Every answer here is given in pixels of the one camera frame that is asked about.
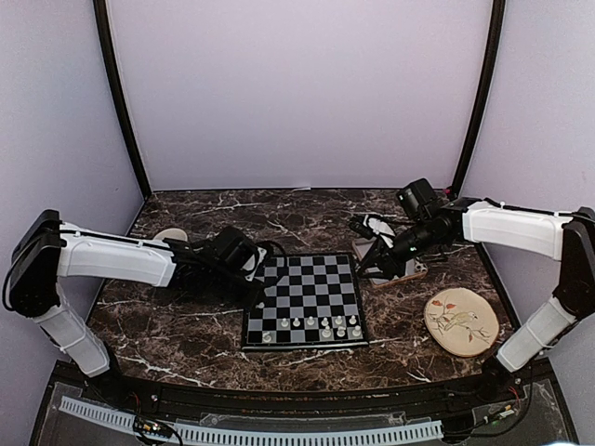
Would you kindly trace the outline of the black grey chess board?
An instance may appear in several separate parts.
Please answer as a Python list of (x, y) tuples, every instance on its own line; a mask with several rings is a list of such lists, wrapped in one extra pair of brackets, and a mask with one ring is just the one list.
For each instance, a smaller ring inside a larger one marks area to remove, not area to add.
[[(354, 273), (353, 257), (349, 253), (297, 254), (273, 256), (259, 267), (255, 278), (265, 285), (265, 308), (257, 304), (247, 309), (243, 318), (242, 350), (289, 351), (297, 349), (343, 349), (367, 347), (368, 332), (359, 283)], [(344, 324), (335, 324), (336, 316)], [(356, 325), (349, 319), (355, 315)], [(313, 326), (306, 320), (312, 316)], [(277, 321), (286, 318), (286, 328), (278, 328)], [(292, 325), (300, 319), (298, 328)], [(324, 340), (321, 331), (323, 318), (333, 330), (333, 338)], [(360, 326), (360, 337), (351, 336), (351, 330)], [(347, 330), (345, 338), (337, 337), (337, 328)], [(262, 334), (271, 333), (271, 342), (262, 342)]]

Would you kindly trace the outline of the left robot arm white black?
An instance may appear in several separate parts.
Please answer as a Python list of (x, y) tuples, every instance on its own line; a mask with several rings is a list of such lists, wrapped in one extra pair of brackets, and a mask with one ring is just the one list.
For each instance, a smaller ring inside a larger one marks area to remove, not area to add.
[(220, 286), (244, 302), (262, 294), (259, 268), (274, 251), (234, 227), (203, 241), (135, 239), (86, 230), (47, 209), (13, 251), (1, 301), (6, 310), (32, 320), (68, 355), (79, 370), (96, 378), (94, 388), (111, 405), (131, 397), (130, 383), (116, 359), (72, 309), (61, 278), (93, 277), (139, 282), (156, 288), (200, 295)]

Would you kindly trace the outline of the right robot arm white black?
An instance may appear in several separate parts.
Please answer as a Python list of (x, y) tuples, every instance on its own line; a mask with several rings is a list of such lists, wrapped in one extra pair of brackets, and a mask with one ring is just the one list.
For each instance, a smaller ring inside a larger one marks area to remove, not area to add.
[(521, 370), (580, 321), (594, 313), (594, 211), (574, 212), (524, 208), (489, 198), (438, 195), (425, 179), (397, 193), (412, 226), (398, 232), (375, 214), (354, 216), (350, 229), (372, 241), (359, 273), (375, 269), (375, 277), (401, 277), (408, 261), (435, 246), (453, 242), (494, 244), (547, 257), (560, 265), (551, 297), (489, 360), (474, 384), (474, 394), (493, 403), (509, 390), (509, 374)]

